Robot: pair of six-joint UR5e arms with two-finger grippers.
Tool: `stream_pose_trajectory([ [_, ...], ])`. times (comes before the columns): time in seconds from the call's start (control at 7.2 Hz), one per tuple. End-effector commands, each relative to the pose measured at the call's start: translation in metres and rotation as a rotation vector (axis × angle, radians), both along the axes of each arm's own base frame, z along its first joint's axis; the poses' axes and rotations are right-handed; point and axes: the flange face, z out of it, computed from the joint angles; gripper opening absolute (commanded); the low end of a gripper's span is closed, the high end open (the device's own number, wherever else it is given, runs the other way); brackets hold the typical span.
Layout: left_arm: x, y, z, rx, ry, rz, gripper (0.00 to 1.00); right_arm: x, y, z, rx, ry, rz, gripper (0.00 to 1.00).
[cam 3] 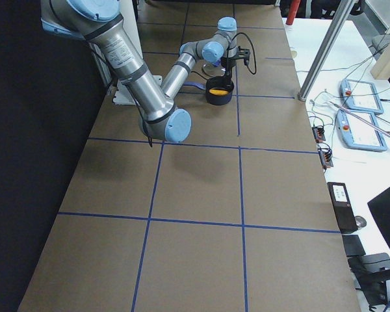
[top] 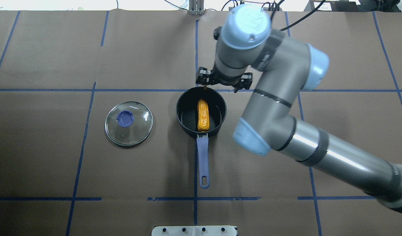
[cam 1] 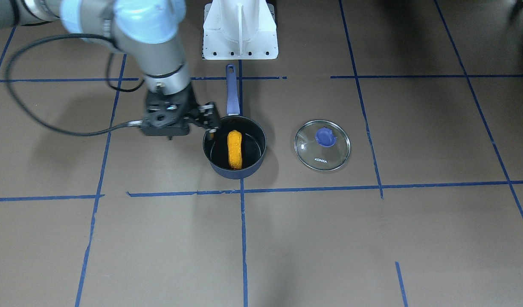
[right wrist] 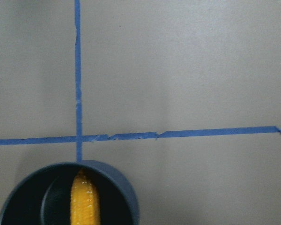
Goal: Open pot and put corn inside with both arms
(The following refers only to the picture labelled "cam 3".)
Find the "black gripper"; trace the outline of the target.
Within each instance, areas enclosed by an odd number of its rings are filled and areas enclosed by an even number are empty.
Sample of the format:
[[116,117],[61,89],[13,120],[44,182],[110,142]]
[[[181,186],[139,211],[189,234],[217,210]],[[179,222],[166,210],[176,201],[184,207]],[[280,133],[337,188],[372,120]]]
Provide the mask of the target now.
[[231,57],[222,57],[222,67],[225,69],[224,72],[224,84],[231,85],[232,84],[232,70],[236,65],[236,60]]

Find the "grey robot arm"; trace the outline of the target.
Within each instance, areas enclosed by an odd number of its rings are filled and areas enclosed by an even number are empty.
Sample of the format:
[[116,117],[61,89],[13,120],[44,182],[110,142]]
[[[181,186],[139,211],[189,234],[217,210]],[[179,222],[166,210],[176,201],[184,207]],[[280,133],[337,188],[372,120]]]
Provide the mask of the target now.
[[124,30],[119,1],[41,1],[45,31],[96,44],[118,80],[134,97],[140,129],[149,139],[184,141],[191,130],[190,114],[177,108],[176,94],[199,60],[215,63],[234,56],[235,18],[223,17],[211,38],[181,46],[179,58],[162,83],[158,83]]

